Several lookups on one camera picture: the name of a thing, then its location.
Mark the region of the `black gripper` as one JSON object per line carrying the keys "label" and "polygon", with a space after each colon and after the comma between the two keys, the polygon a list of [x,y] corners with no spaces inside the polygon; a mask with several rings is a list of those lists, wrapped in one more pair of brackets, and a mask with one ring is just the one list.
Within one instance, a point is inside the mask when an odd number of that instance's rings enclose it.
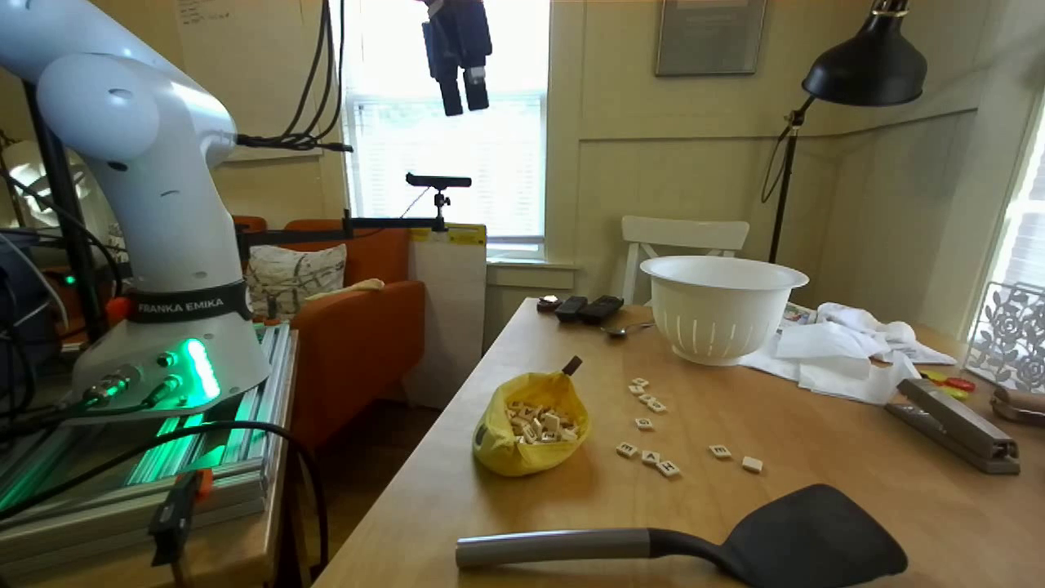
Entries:
{"label": "black gripper", "polygon": [[426,0],[427,24],[426,48],[427,69],[440,87],[440,106],[449,117],[463,114],[463,99],[456,85],[456,69],[463,69],[467,109],[484,111],[490,109],[486,95],[486,56],[494,51],[490,24],[484,0]]}

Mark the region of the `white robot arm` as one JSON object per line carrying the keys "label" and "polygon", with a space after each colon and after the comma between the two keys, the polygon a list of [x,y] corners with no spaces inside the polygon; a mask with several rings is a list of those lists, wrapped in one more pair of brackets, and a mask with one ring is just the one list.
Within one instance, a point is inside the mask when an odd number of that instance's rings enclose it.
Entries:
{"label": "white robot arm", "polygon": [[0,66],[102,183],[131,259],[131,313],[71,368],[75,418],[186,415],[269,379],[213,169],[234,122],[90,0],[0,0]]}

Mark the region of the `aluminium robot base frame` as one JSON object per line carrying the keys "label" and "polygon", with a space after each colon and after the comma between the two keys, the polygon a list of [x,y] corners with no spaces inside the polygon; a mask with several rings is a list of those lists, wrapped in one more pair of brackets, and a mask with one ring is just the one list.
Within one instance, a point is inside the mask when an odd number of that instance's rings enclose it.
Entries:
{"label": "aluminium robot base frame", "polygon": [[230,391],[201,340],[163,356],[158,376],[51,434],[31,441],[0,484],[0,568],[31,574],[88,549],[143,546],[147,526],[186,476],[205,480],[191,526],[254,516],[269,506],[293,379],[293,333],[257,333],[263,379]]}

